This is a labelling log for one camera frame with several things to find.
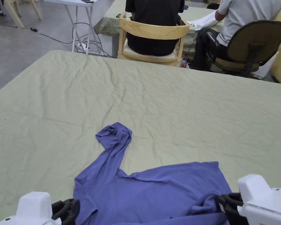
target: chair backrest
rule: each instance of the chair backrest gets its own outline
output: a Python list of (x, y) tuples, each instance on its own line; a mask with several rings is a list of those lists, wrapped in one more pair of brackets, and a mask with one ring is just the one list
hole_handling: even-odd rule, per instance
[(156, 26), (126, 20), (122, 15), (119, 18), (120, 28), (141, 38), (175, 40), (185, 36), (189, 31), (187, 23), (181, 26)]
[(254, 21), (233, 35), (228, 45), (228, 56), (233, 61), (245, 63), (250, 54), (254, 54), (252, 63), (267, 62), (280, 44), (281, 22)]

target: blue shirt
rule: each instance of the blue shirt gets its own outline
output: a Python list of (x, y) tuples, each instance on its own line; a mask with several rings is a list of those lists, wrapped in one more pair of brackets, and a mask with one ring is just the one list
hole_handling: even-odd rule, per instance
[(132, 132), (120, 123), (96, 138), (105, 151), (75, 178), (76, 224), (220, 225), (215, 196), (231, 192), (218, 162), (161, 166), (127, 175), (121, 170)]

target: black cable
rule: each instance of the black cable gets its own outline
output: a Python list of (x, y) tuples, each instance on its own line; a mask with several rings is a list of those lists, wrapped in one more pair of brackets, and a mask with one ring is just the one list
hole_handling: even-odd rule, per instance
[[(72, 27), (72, 39), (74, 39), (74, 36), (73, 36), (73, 32), (74, 32), (74, 27)], [(51, 39), (53, 39), (53, 40), (55, 40), (55, 41), (58, 41), (58, 42), (60, 42), (60, 43), (63, 43), (63, 44), (71, 44), (71, 43), (73, 43), (73, 41), (71, 41), (71, 42), (68, 42), (68, 43), (66, 43), (66, 42), (63, 42), (63, 41), (61, 41), (61, 40), (57, 40), (57, 39), (55, 39), (55, 38), (52, 38), (52, 37), (50, 37), (50, 36), (48, 36), (48, 35), (44, 35), (44, 34), (42, 34), (42, 33), (40, 33), (40, 32), (38, 32), (40, 35), (43, 35), (43, 36), (45, 36), (45, 37), (48, 37), (48, 38), (51, 38)]]
[(195, 40), (192, 42), (191, 45), (193, 45), (193, 43), (196, 41), (196, 39), (197, 39), (198, 37), (200, 37), (202, 34), (204, 34), (207, 30), (213, 28), (215, 25), (213, 25), (212, 27), (206, 29), (203, 33), (199, 34), (199, 35), (195, 38)]
[(58, 41), (58, 42), (60, 42), (60, 43), (64, 43), (64, 44), (70, 44), (70, 43), (73, 43), (73, 41), (71, 41), (71, 42), (69, 42), (69, 43), (66, 43), (66, 42), (63, 42), (63, 41), (61, 41), (61, 40), (56, 40), (56, 39), (54, 39), (54, 38), (52, 38), (52, 37), (50, 37), (50, 36), (48, 36), (48, 35), (44, 35), (44, 34), (42, 34), (42, 33), (40, 33), (40, 32), (38, 32), (40, 35), (43, 35), (43, 36), (45, 36), (45, 37), (48, 37), (48, 38), (51, 38), (51, 39), (53, 39), (53, 40), (55, 40), (55, 41)]
[(103, 51), (103, 46), (102, 46), (102, 42), (101, 42), (101, 40), (100, 40), (100, 37), (99, 37), (99, 35), (96, 33), (96, 35), (97, 35), (97, 37), (98, 37), (98, 39), (99, 39), (99, 41), (100, 41), (100, 43), (101, 43), (101, 48), (102, 48), (102, 52), (103, 52), (103, 55), (105, 56), (105, 54), (104, 54), (104, 51)]
[(102, 50), (102, 52), (103, 52), (103, 53), (105, 53), (106, 55), (108, 55), (109, 57), (116, 59), (115, 57), (113, 57), (113, 56), (111, 56), (111, 55), (107, 54), (105, 51), (103, 51), (103, 49), (102, 49), (102, 48), (100, 48), (99, 46), (98, 46), (98, 48), (99, 48), (99, 49), (101, 49), (101, 50)]
[[(86, 24), (86, 25), (89, 25), (89, 26), (90, 26), (90, 24), (88, 24), (88, 23), (83, 23), (83, 22), (75, 23), (75, 24)], [(38, 30), (37, 30), (36, 28), (30, 28), (30, 29), (31, 29), (32, 31), (38, 32)], [(72, 27), (72, 38), (74, 39), (73, 32), (74, 32), (74, 27)], [(52, 37), (50, 37), (50, 36), (48, 36), (48, 35), (44, 35), (44, 34), (42, 34), (42, 33), (40, 33), (40, 32), (38, 32), (38, 33), (39, 33), (40, 35), (43, 35), (43, 36), (48, 37), (48, 38), (51, 38), (52, 40), (58, 41), (58, 42), (63, 43), (63, 44), (71, 44), (71, 43), (73, 43), (73, 41), (66, 43), (66, 42), (57, 40), (57, 39), (55, 39), (55, 38), (52, 38)], [(101, 42), (101, 40), (100, 40), (100, 37), (99, 37), (99, 35), (98, 35), (97, 33), (96, 33), (96, 35), (97, 35), (99, 41), (91, 40), (91, 41), (89, 41), (89, 44), (94, 44), (94, 45), (95, 45), (95, 43), (91, 43), (91, 42), (97, 42), (97, 43), (101, 44), (101, 48), (100, 48), (99, 46), (98, 46), (98, 48), (102, 50), (104, 57), (106, 57), (106, 55), (108, 55), (109, 57), (116, 59), (115, 57), (113, 57), (113, 56), (107, 54), (107, 53), (103, 50), (103, 46), (102, 46), (102, 42)]]

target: white cloth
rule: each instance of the white cloth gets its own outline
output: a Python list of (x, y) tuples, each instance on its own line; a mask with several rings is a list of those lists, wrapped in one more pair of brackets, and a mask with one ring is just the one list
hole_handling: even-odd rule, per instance
[(214, 26), (217, 23), (217, 20), (215, 19), (215, 11), (199, 20), (187, 22), (193, 25), (195, 30), (201, 30), (203, 27)]

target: chair leg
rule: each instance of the chair leg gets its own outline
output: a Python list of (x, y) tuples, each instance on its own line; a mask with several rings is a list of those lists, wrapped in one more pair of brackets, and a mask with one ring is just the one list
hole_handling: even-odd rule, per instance
[(35, 4), (35, 0), (29, 0), (30, 4), (32, 4), (33, 9), (35, 10), (35, 13), (37, 14), (37, 16), (39, 17), (39, 20), (42, 20), (42, 15), (39, 12), (37, 5)]
[(18, 16), (21, 17), (22, 14), (21, 14), (21, 11), (20, 11), (19, 0), (15, 1), (15, 9), (16, 9), (16, 12), (17, 12)]
[(15, 9), (13, 8), (13, 5), (11, 3), (10, 0), (5, 0), (5, 7), (7, 9), (7, 11), (10, 13), (10, 15), (12, 16), (16, 26), (18, 28), (25, 28), (22, 21), (20, 20), (19, 16), (17, 15)]

